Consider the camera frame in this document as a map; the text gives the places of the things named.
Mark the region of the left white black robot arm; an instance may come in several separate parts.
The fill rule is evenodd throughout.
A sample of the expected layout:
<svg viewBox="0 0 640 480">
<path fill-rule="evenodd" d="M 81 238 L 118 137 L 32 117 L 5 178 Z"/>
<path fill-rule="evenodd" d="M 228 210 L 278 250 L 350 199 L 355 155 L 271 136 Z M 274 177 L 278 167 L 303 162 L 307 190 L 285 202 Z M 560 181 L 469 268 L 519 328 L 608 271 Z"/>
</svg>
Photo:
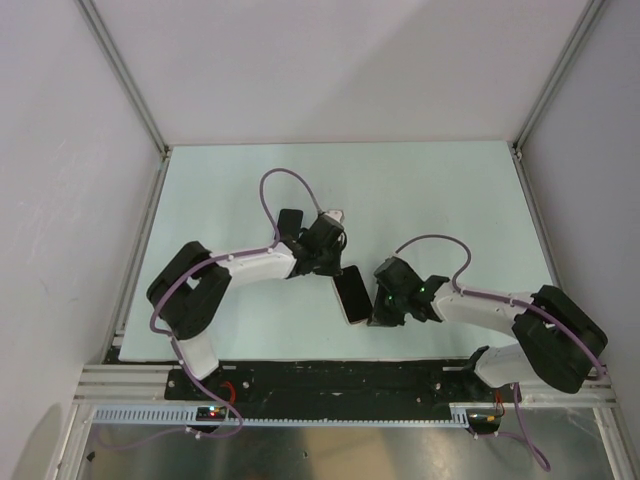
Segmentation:
<svg viewBox="0 0 640 480">
<path fill-rule="evenodd" d="M 219 358 L 206 330 L 227 291 L 266 280 L 341 273 L 346 246 L 344 213 L 320 213 L 309 228 L 284 232 L 280 222 L 271 247 L 215 256 L 200 242 L 186 243 L 151 283 L 146 298 L 154 307 L 150 328 L 172 341 L 187 376 L 187 387 L 201 399 L 221 389 Z"/>
</svg>

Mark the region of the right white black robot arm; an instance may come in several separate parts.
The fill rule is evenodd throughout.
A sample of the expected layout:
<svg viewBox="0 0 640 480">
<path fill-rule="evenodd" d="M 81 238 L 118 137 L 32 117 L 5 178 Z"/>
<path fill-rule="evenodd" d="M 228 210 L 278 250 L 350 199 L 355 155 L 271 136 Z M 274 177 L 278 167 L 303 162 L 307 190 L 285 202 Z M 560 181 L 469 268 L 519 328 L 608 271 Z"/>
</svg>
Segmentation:
<svg viewBox="0 0 640 480">
<path fill-rule="evenodd" d="M 599 366 L 608 344 L 604 331 L 555 286 L 517 294 L 472 290 L 445 276 L 421 279 L 397 256 L 387 258 L 374 278 L 371 326 L 401 326 L 412 317 L 464 323 L 513 338 L 513 344 L 504 347 L 480 347 L 467 361 L 462 388 L 476 401 L 506 384 L 536 379 L 575 394 Z"/>
</svg>

